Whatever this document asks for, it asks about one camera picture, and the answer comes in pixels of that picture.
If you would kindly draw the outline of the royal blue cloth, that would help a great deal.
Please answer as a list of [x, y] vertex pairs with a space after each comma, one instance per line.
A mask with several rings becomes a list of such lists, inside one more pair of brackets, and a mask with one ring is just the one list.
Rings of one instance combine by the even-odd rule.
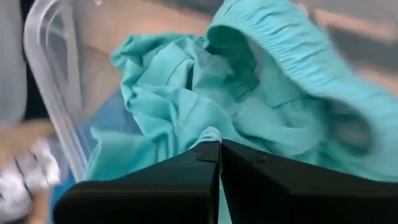
[[65, 121], [69, 127], [63, 130], [60, 139], [70, 138], [73, 143], [70, 147], [63, 147], [59, 142], [53, 142], [51, 146], [62, 173], [62, 183], [52, 190], [51, 212], [60, 197], [85, 175], [87, 162], [98, 144], [91, 128], [129, 134], [141, 132], [134, 118], [126, 111], [120, 90], [110, 95], [93, 114], [85, 116], [79, 112], [71, 118], [67, 116]]

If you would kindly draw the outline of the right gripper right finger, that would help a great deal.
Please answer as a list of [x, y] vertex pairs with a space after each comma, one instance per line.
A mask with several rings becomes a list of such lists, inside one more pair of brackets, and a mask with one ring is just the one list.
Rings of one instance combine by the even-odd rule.
[[233, 224], [398, 224], [398, 183], [224, 140], [221, 178]]

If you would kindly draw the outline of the black metal table frame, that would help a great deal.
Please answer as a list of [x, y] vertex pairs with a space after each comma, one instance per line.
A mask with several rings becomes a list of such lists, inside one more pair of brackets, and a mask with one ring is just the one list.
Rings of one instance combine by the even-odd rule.
[[[27, 15], [33, 3], [35, 3], [35, 0], [19, 0], [19, 5], [21, 7], [22, 26], [25, 25]], [[27, 79], [27, 103], [25, 107], [24, 121], [32, 119], [49, 118], [45, 104], [43, 102], [42, 96], [35, 82], [35, 78], [30, 69], [29, 63], [27, 62], [25, 54], [24, 54], [24, 60], [26, 63], [26, 79]]]

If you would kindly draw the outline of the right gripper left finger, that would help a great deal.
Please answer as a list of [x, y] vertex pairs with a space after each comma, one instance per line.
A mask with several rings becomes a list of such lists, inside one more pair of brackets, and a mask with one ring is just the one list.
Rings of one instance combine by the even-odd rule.
[[123, 177], [75, 184], [53, 224], [218, 224], [219, 142]]

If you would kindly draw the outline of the clear rectangular plastic tub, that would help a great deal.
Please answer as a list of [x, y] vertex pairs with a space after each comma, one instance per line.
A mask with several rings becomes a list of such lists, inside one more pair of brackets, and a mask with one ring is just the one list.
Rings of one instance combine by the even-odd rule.
[[78, 4], [102, 0], [35, 0], [24, 26], [24, 50], [77, 182], [83, 180], [87, 156], [78, 123], [83, 114], [83, 42]]

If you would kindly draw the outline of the white sock dark stripes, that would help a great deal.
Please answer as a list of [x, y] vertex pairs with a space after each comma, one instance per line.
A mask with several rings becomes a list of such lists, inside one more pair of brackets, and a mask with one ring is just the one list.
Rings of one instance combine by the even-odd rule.
[[46, 140], [11, 157], [0, 168], [0, 224], [46, 224], [51, 191], [61, 179]]

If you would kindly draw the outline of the bright blue t-shirt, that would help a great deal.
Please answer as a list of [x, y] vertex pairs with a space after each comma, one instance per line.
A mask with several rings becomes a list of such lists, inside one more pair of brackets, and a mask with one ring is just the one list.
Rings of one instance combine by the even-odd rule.
[[[352, 20], [290, 0], [224, 0], [204, 35], [130, 35], [111, 54], [141, 132], [91, 128], [86, 181], [233, 141], [398, 183], [398, 55]], [[218, 224], [233, 224], [219, 156]]]

